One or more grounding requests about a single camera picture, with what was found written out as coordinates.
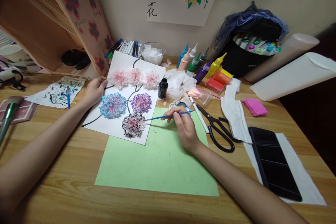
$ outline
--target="paper hydrangea flower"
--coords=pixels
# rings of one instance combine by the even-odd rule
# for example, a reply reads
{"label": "paper hydrangea flower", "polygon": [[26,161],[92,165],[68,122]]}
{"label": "paper hydrangea flower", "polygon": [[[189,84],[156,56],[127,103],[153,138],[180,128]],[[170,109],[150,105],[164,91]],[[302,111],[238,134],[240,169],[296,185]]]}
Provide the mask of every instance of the paper hydrangea flower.
{"label": "paper hydrangea flower", "polygon": [[125,131],[125,136],[130,138],[140,136],[146,126],[144,120],[145,118],[137,113],[126,116],[122,122],[122,128]]}
{"label": "paper hydrangea flower", "polygon": [[114,70],[110,77],[110,82],[112,85],[121,90],[128,84],[127,72],[121,69]]}
{"label": "paper hydrangea flower", "polygon": [[99,107],[100,114],[107,119],[119,118],[125,114],[127,105],[126,98],[119,93],[108,94],[102,97],[103,103]]}
{"label": "paper hydrangea flower", "polygon": [[132,109],[134,113],[145,113],[148,112],[152,104],[151,97],[147,94],[137,94],[132,99]]}
{"label": "paper hydrangea flower", "polygon": [[132,68],[127,73],[128,82],[133,86],[142,84],[143,74],[139,68]]}
{"label": "paper hydrangea flower", "polygon": [[159,87],[159,75],[155,71],[149,71],[145,74],[145,81],[143,83],[144,88],[151,90],[151,89],[157,89]]}

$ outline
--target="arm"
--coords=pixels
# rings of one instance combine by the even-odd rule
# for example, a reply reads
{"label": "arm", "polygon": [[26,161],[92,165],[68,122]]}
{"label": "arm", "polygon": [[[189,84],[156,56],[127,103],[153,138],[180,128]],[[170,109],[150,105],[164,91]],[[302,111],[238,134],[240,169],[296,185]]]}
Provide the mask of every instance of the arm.
{"label": "arm", "polygon": [[174,117],[182,146],[202,162],[255,223],[307,223],[301,215],[278,196],[206,147],[198,139],[191,117],[188,114],[178,114],[183,111],[186,109],[183,106],[178,106],[164,114]]}
{"label": "arm", "polygon": [[0,168],[0,212],[13,211],[41,178],[86,111],[107,85],[105,77],[91,81],[84,97],[55,123]]}

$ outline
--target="person's left hand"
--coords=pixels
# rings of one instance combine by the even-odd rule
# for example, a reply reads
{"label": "person's left hand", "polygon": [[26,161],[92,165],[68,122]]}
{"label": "person's left hand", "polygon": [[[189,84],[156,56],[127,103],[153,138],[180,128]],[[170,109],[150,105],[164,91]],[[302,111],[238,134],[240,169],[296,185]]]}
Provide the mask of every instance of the person's left hand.
{"label": "person's left hand", "polygon": [[107,85],[106,77],[98,76],[94,78],[87,86],[84,97],[79,101],[88,109],[100,101]]}

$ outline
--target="purple paint bottle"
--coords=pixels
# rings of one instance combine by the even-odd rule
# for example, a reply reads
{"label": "purple paint bottle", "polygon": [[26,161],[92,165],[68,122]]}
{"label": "purple paint bottle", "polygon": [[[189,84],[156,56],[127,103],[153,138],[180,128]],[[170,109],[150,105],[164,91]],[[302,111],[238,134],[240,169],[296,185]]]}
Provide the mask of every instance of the purple paint bottle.
{"label": "purple paint bottle", "polygon": [[198,73],[195,76],[195,79],[197,80],[196,84],[199,84],[203,80],[203,78],[206,76],[206,74],[209,72],[212,60],[213,59],[211,59],[208,63],[206,63],[203,66],[203,68],[200,71],[198,71]]}

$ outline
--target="small paint palette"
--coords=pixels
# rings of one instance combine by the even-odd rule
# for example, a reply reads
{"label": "small paint palette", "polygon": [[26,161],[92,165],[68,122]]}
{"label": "small paint palette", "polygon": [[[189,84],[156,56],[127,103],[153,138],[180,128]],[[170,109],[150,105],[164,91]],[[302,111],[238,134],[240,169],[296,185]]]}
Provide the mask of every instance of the small paint palette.
{"label": "small paint palette", "polygon": [[[7,105],[7,100],[2,101],[2,103],[0,104],[0,120],[2,120],[5,115]],[[11,122],[11,124],[29,121],[34,114],[36,107],[36,103],[24,100],[23,103],[21,103],[17,112],[15,113],[14,120]]]}

